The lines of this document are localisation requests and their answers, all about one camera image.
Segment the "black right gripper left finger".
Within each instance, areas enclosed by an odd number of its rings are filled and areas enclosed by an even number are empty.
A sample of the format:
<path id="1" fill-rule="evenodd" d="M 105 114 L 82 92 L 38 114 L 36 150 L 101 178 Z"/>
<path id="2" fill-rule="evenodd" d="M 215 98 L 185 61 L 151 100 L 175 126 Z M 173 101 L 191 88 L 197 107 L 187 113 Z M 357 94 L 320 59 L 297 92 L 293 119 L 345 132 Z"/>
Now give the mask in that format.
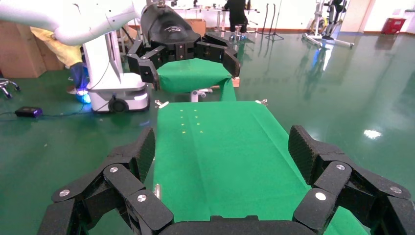
<path id="1" fill-rule="evenodd" d="M 91 173 L 56 190 L 38 234 L 86 235 L 117 211 L 136 235 L 158 235 L 174 222 L 171 210 L 144 185 L 156 150 L 154 130 L 115 147 Z"/>

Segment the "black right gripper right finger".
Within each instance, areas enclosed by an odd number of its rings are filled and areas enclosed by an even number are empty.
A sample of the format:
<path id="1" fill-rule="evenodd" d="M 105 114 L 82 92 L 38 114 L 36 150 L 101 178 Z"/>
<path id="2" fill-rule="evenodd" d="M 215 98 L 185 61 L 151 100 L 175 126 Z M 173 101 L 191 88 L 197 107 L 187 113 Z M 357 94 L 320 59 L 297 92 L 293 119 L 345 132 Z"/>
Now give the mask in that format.
<path id="1" fill-rule="evenodd" d="M 289 153 L 310 190 L 293 221 L 325 232 L 339 207 L 350 211 L 373 235 L 412 235 L 415 203 L 402 185 L 358 166 L 339 147 L 318 141 L 300 125 L 290 129 Z"/>

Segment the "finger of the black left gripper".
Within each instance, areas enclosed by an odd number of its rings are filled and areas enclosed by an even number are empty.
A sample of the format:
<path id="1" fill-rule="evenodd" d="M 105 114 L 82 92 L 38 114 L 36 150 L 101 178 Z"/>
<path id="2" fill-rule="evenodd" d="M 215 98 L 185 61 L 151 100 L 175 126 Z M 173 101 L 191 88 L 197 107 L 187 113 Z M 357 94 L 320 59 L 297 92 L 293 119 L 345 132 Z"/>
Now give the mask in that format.
<path id="1" fill-rule="evenodd" d="M 230 41 L 222 37 L 206 33 L 195 42 L 194 55 L 198 59 L 222 64 L 234 78 L 240 75 L 241 63 L 237 58 L 237 51 Z"/>
<path id="2" fill-rule="evenodd" d="M 166 46 L 145 47 L 143 40 L 135 40 L 127 53 L 129 69 L 138 74 L 142 82 L 151 83 L 160 90 L 160 76 L 157 69 L 167 63 Z"/>

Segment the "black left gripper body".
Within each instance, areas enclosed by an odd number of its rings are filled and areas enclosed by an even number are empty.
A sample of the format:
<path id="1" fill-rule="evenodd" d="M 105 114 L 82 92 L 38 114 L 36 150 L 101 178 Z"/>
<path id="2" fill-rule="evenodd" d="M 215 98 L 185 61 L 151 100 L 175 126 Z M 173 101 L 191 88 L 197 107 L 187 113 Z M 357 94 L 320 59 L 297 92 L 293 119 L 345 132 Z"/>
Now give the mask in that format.
<path id="1" fill-rule="evenodd" d="M 146 6 L 141 13 L 140 26 L 150 46 L 163 46 L 162 55 L 170 61 L 195 58 L 195 47 L 201 35 L 171 7 L 155 3 Z"/>

